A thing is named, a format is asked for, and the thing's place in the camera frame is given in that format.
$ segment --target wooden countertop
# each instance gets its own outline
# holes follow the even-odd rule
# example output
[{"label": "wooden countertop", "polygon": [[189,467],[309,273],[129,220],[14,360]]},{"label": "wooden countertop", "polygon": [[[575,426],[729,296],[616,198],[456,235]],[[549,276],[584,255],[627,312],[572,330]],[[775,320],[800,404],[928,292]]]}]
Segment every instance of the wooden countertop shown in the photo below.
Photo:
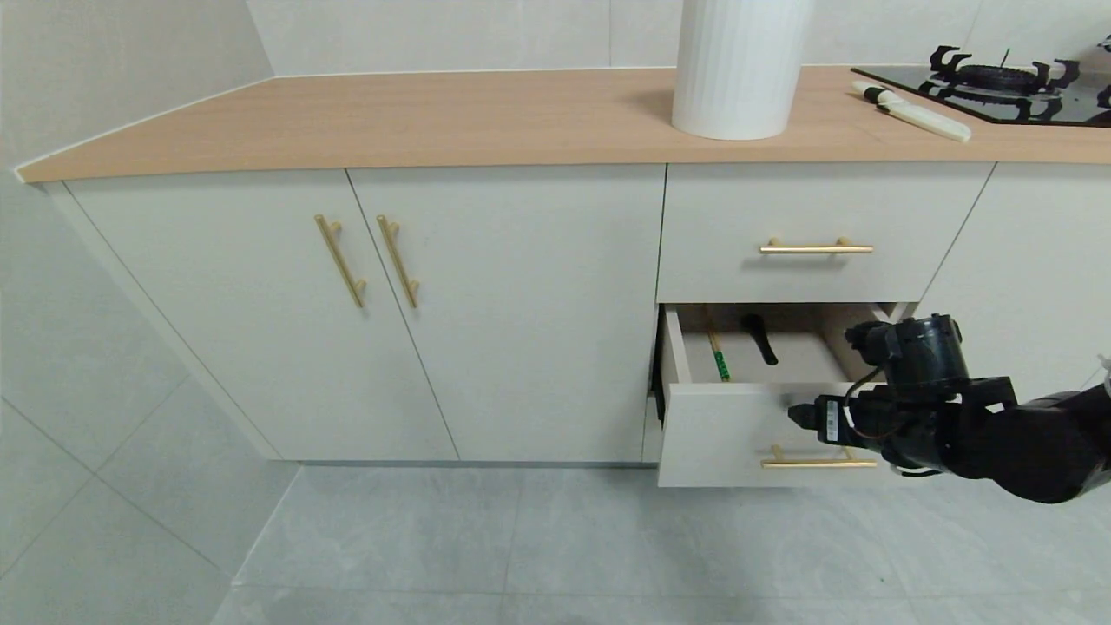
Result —
[{"label": "wooden countertop", "polygon": [[670,124],[671,69],[276,78],[168,112],[19,169],[28,182],[194,171],[737,161],[1111,163],[1111,129],[961,119],[935,137],[850,91],[847,67],[803,68],[790,125],[715,141]]}]

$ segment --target label sticker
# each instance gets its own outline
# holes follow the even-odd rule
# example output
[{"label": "label sticker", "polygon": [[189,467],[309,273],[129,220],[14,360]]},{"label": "label sticker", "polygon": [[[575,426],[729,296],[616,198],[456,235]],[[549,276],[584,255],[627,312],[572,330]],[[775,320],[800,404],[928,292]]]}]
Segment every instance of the label sticker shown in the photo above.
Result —
[{"label": "label sticker", "polygon": [[834,401],[825,402],[825,440],[830,443],[841,442],[841,420],[838,419],[840,409],[840,404]]}]

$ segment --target open drawer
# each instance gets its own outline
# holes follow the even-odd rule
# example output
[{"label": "open drawer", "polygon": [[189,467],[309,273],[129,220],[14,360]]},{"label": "open drawer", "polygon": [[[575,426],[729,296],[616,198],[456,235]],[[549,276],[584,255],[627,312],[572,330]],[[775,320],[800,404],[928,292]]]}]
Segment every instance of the open drawer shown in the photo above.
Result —
[{"label": "open drawer", "polygon": [[[819,443],[787,417],[792,404],[843,394],[870,367],[843,339],[902,304],[668,304],[657,359],[664,399],[660,486],[904,486],[878,454]],[[742,319],[763,320],[779,363],[765,363]],[[708,330],[724,356],[722,382]]]}]

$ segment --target gray tile floor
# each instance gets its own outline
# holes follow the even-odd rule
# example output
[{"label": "gray tile floor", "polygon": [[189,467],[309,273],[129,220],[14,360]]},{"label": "gray tile floor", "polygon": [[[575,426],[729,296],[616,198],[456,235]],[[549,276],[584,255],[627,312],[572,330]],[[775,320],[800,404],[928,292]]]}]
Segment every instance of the gray tile floor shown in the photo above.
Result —
[{"label": "gray tile floor", "polygon": [[1111,623],[1111,487],[1041,506],[949,478],[654,477],[306,467],[213,623]]}]

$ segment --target knife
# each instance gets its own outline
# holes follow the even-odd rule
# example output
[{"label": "knife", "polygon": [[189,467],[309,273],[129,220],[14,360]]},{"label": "knife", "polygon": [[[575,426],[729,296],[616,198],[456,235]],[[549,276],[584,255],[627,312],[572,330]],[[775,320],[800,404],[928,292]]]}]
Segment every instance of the knife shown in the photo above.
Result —
[{"label": "knife", "polygon": [[881,111],[887,112],[891,117],[897,117],[907,123],[913,123],[934,134],[962,143],[968,142],[972,138],[972,129],[968,125],[955,119],[933,112],[930,109],[912,104],[887,87],[880,87],[879,84],[863,80],[855,80],[852,83],[852,88],[863,95],[865,100],[875,104]]}]

